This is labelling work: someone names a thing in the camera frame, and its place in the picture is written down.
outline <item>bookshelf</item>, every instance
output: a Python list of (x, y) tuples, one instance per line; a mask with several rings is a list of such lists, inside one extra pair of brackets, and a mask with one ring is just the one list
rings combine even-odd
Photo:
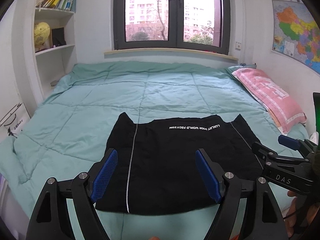
[(34, 49), (34, 61), (37, 71), (38, 82), (41, 87), (43, 99), (46, 99), (52, 92), (51, 83), (59, 80), (69, 73), (74, 64), (77, 63), (75, 31), (74, 31), (74, 15), (71, 10), (63, 10), (56, 8), (39, 8), (36, 5), (42, 0), (36, 0), (34, 24), (45, 22), (50, 29), (64, 28), (64, 40), (66, 45), (47, 47), (45, 50), (37, 51)]

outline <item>green screen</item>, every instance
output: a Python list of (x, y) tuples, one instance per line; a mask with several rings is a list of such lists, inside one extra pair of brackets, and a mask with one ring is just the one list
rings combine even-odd
[(320, 134), (320, 93), (313, 93), (313, 101), (316, 110), (316, 131)]

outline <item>electrical outlet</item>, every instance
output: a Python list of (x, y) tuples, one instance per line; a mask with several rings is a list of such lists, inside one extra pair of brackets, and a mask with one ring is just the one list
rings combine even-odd
[(236, 42), (236, 49), (241, 50), (241, 43), (240, 42)]

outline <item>human hand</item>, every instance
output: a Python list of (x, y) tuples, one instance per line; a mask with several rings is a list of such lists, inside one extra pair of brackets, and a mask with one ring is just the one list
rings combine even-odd
[[(293, 191), (288, 191), (287, 195), (289, 197), (295, 197), (292, 202), (291, 202), (291, 206), (287, 212), (287, 216), (294, 213), (296, 211), (296, 201), (297, 201), (297, 194), (294, 193)], [(318, 205), (312, 205), (309, 210), (308, 210), (308, 213), (307, 213), (307, 222), (308, 222), (308, 225), (311, 224), (311, 222), (313, 221), (313, 219), (315, 218), (317, 212), (319, 210), (319, 206)], [(297, 221), (297, 215), (294, 214), (293, 216), (287, 218), (284, 223), (285, 223), (285, 227), (287, 229), (287, 233), (288, 233), (288, 237), (291, 237), (293, 235), (293, 226), (296, 224), (296, 221)]]

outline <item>blue gripper pad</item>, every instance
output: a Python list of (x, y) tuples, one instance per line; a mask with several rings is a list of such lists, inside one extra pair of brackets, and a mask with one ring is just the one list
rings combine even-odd
[(219, 204), (221, 201), (221, 195), (219, 192), (218, 181), (199, 150), (196, 151), (196, 166), (198, 168), (202, 181), (207, 188), (209, 196)]
[(278, 137), (278, 143), (280, 143), (281, 145), (286, 146), (294, 151), (297, 151), (300, 148), (300, 143), (298, 140), (293, 139), (288, 136), (285, 136), (285, 135), (280, 135)]
[(99, 198), (102, 198), (117, 164), (118, 153), (116, 150), (113, 150), (93, 181), (92, 194), (90, 197), (93, 203), (96, 203)]

